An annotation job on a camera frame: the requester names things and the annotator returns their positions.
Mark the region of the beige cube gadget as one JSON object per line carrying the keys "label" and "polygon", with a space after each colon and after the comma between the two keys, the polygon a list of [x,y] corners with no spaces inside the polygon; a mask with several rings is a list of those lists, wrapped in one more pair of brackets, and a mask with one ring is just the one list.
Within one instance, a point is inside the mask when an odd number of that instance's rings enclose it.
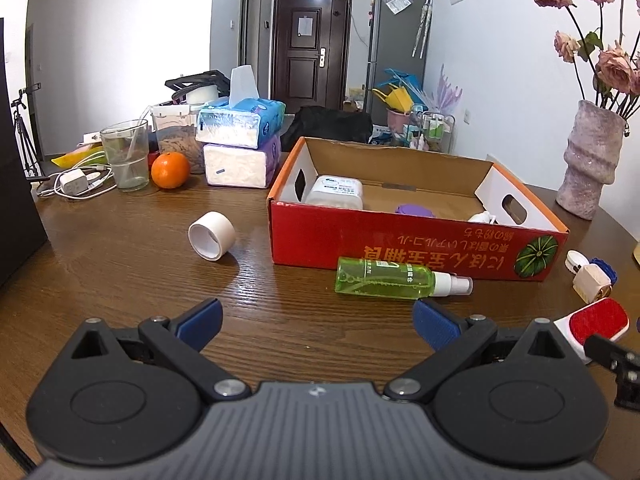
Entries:
{"label": "beige cube gadget", "polygon": [[573,288],[585,304],[592,304],[611,295],[612,282],[600,266],[587,263],[576,273]]}

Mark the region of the red white lint brush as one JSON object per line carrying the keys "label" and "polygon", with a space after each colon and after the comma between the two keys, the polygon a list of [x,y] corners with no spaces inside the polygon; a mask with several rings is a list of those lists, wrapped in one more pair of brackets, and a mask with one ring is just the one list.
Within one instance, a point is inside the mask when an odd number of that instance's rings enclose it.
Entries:
{"label": "red white lint brush", "polygon": [[584,344],[588,337],[600,335],[612,341],[618,341],[629,330],[629,316],[624,308],[608,297],[578,309],[554,321],[556,328],[584,364],[591,360],[586,357]]}

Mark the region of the dark brown door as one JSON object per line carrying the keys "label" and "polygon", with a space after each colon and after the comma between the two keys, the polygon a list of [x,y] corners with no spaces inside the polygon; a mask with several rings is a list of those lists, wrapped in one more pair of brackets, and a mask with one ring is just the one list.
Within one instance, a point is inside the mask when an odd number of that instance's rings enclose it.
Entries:
{"label": "dark brown door", "polygon": [[274,0],[270,96],[288,114],[342,106],[351,17],[352,0]]}

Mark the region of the blue bottle cap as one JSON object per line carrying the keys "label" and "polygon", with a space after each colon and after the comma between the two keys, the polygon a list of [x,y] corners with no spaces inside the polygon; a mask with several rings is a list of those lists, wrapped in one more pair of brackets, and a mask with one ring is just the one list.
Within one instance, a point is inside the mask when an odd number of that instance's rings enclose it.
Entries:
{"label": "blue bottle cap", "polygon": [[598,266],[603,271],[603,273],[610,280],[612,286],[614,286],[617,283],[618,275],[616,271],[612,268],[612,266],[610,266],[606,261],[599,258],[592,258],[590,259],[590,262]]}

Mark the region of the clear drinking glass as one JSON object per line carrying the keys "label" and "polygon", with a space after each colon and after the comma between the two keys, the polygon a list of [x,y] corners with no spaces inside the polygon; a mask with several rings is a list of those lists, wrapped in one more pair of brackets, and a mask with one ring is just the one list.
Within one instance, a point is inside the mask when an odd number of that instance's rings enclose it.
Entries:
{"label": "clear drinking glass", "polygon": [[120,122],[100,131],[107,162],[122,192],[136,192],[150,182],[149,124],[145,119]]}

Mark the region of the green spray bottle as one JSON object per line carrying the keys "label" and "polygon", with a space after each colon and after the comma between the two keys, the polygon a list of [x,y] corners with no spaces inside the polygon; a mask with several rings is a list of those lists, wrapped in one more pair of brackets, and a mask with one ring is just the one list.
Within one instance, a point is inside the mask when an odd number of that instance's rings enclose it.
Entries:
{"label": "green spray bottle", "polygon": [[437,272],[414,263],[339,258],[334,290],[338,294],[417,300],[470,296],[472,278]]}

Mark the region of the white pill bottle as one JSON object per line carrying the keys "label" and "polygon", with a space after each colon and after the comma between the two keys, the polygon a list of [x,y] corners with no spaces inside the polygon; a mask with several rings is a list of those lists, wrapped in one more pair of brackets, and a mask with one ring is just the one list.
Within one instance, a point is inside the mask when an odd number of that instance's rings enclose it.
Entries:
{"label": "white pill bottle", "polygon": [[363,210],[362,183],[353,178],[320,176],[314,182],[305,204],[318,207]]}

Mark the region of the dried pink roses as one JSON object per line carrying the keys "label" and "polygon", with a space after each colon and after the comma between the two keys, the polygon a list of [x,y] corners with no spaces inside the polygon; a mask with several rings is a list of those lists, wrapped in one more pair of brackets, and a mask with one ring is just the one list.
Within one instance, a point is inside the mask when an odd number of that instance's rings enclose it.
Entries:
{"label": "dried pink roses", "polygon": [[556,55],[573,67],[579,95],[585,99],[586,85],[580,76],[579,63],[589,70],[594,104],[629,120],[639,111],[639,35],[634,34],[632,46],[626,48],[625,12],[627,4],[639,0],[587,0],[597,8],[597,24],[593,29],[580,26],[574,0],[533,0],[540,8],[564,11],[575,27],[568,32],[554,33]]}

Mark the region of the white tape roll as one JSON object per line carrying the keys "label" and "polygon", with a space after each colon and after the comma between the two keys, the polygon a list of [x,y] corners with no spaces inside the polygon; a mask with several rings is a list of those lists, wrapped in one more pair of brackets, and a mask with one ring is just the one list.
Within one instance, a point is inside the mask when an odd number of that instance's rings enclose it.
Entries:
{"label": "white tape roll", "polygon": [[188,239],[194,252],[201,258],[215,262],[233,247],[236,232],[226,216],[209,211],[189,226]]}

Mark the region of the clear food container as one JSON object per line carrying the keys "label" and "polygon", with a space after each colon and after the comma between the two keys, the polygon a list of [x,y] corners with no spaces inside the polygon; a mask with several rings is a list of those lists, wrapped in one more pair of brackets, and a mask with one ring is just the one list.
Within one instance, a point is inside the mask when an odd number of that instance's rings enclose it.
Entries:
{"label": "clear food container", "polygon": [[204,174],[203,147],[196,140],[198,112],[203,105],[165,104],[151,108],[160,154],[181,153],[189,161],[191,174]]}

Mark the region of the pink stone vase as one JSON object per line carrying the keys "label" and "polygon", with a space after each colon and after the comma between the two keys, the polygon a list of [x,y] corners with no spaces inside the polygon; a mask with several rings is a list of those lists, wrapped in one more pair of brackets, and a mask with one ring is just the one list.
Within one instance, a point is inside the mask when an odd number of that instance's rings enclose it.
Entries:
{"label": "pink stone vase", "polygon": [[567,138],[567,164],[555,201],[566,211],[591,221],[602,190],[615,181],[627,122],[619,114],[580,100]]}

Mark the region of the blue tissue pack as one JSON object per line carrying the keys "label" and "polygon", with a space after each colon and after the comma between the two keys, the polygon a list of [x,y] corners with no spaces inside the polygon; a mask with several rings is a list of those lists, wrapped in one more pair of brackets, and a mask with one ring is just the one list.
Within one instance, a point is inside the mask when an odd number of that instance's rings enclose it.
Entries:
{"label": "blue tissue pack", "polygon": [[209,102],[198,112],[198,142],[257,150],[282,128],[285,104],[263,99],[253,67],[241,65],[231,72],[230,96]]}

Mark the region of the black bag on floor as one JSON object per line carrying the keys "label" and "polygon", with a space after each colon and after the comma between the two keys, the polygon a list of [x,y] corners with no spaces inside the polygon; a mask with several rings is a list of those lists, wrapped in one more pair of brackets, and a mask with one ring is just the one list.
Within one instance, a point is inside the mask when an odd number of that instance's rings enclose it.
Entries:
{"label": "black bag on floor", "polygon": [[322,106],[303,106],[295,114],[286,133],[281,136],[281,148],[284,152],[292,151],[303,136],[367,144],[372,131],[373,122],[366,112],[344,112]]}

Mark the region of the purple bottle cap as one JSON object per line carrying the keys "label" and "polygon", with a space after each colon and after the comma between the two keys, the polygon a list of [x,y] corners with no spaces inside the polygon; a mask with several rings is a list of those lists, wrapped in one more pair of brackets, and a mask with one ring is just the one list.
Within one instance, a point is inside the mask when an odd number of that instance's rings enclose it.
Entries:
{"label": "purple bottle cap", "polygon": [[417,204],[401,204],[396,208],[395,212],[396,214],[403,214],[404,216],[435,218],[435,214],[431,209]]}

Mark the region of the grey refrigerator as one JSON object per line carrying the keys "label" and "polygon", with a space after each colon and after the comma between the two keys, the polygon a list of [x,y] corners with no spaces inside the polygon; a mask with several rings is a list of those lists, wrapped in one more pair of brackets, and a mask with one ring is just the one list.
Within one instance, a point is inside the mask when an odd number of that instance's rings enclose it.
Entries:
{"label": "grey refrigerator", "polygon": [[430,0],[372,0],[364,111],[375,125],[387,124],[386,106],[373,92],[384,90],[393,75],[407,73],[423,86],[428,41],[421,26]]}

